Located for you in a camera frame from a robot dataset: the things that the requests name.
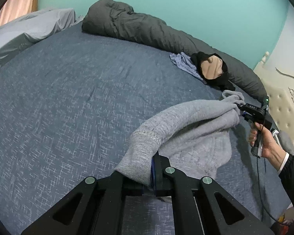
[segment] headboard finial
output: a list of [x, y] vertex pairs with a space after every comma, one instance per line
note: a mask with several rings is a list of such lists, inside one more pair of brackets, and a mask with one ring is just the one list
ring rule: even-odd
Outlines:
[[264, 56], [262, 57], [261, 61], [263, 64], [265, 64], [267, 57], [270, 55], [270, 53], [268, 51], [266, 51], [266, 53], [264, 54]]

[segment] gray sweater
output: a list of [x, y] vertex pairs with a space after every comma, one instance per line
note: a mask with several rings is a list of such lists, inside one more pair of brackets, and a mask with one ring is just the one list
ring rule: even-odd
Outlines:
[[215, 178], [231, 158], [229, 128], [240, 121], [236, 103], [244, 104], [242, 93], [226, 90], [220, 100], [193, 100], [158, 113], [132, 133], [116, 170], [150, 185], [151, 159], [159, 151], [187, 176]]

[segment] white cuff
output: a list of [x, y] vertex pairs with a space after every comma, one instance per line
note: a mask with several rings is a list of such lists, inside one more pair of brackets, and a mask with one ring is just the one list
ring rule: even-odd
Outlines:
[[286, 164], [286, 162], [287, 162], [289, 156], [290, 156], [289, 153], [286, 152], [285, 158], [284, 158], [284, 160], [283, 160], [283, 162], [282, 162], [282, 164], [281, 164], [280, 169], [278, 170], [278, 174], [280, 174], [281, 171], [283, 170], [283, 168], [284, 168], [284, 166], [285, 166], [285, 164]]

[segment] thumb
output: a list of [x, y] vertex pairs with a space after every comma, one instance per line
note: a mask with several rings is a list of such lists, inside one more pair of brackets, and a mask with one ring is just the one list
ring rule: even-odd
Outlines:
[[271, 134], [271, 132], [266, 128], [264, 127], [263, 125], [255, 122], [255, 126], [256, 128], [259, 130], [259, 131], [262, 131], [262, 134], [263, 135], [268, 135], [268, 134]]

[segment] curtain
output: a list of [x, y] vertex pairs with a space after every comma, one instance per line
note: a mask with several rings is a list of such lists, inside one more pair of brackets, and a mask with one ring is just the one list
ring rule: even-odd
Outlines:
[[33, 0], [7, 0], [0, 10], [0, 26], [32, 12]]

